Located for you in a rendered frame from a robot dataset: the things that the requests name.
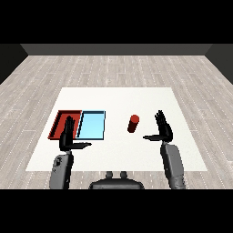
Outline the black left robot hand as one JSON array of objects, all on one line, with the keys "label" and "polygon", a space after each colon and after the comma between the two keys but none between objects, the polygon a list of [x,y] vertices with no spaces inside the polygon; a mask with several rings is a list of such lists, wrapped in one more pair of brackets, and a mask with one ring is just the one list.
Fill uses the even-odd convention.
[{"label": "black left robot hand", "polygon": [[85,147],[91,146],[91,143],[73,143],[73,132],[74,132],[75,120],[68,116],[66,118],[64,130],[59,138],[59,148],[61,151],[69,151],[72,149],[83,149]]}]

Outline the light blue shallow open box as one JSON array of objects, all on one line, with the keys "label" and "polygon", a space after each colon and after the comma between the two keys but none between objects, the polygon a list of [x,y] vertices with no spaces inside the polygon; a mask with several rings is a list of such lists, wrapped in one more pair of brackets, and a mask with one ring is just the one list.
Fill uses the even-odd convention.
[{"label": "light blue shallow open box", "polygon": [[105,119],[104,110],[84,110],[76,130],[76,140],[103,140]]}]

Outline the dark grey robot body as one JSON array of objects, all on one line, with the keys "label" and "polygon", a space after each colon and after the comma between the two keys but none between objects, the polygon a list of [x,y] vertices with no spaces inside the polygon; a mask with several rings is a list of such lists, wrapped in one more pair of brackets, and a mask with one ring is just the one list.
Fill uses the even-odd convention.
[{"label": "dark grey robot body", "polygon": [[92,182],[89,189],[144,189],[141,182],[129,179],[126,171],[120,172],[120,178],[113,178],[113,172],[107,171],[106,177]]}]

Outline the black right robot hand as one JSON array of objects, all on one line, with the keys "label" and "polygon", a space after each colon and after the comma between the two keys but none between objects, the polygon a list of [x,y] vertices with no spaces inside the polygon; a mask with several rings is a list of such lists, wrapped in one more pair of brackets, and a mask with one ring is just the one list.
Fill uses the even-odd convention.
[{"label": "black right robot hand", "polygon": [[143,136],[143,138],[150,141],[171,142],[173,140],[173,131],[162,110],[155,114],[155,119],[158,126],[158,135]]}]

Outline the red shallow open box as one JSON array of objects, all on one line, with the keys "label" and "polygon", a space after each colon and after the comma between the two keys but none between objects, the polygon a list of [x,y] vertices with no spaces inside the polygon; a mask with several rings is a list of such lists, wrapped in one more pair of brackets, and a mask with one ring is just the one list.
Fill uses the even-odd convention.
[{"label": "red shallow open box", "polygon": [[48,139],[58,140],[60,138],[60,135],[65,128],[66,119],[68,117],[72,117],[75,121],[73,139],[76,139],[76,131],[78,128],[79,120],[81,118],[81,114],[81,110],[59,110],[56,114],[54,124],[51,127]]}]

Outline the red can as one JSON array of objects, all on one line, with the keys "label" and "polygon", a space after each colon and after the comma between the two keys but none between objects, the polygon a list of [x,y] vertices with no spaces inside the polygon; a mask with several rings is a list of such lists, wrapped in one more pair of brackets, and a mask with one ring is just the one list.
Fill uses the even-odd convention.
[{"label": "red can", "polygon": [[139,123],[139,116],[138,115],[132,115],[129,119],[127,131],[129,133],[134,133],[136,131],[137,125]]}]

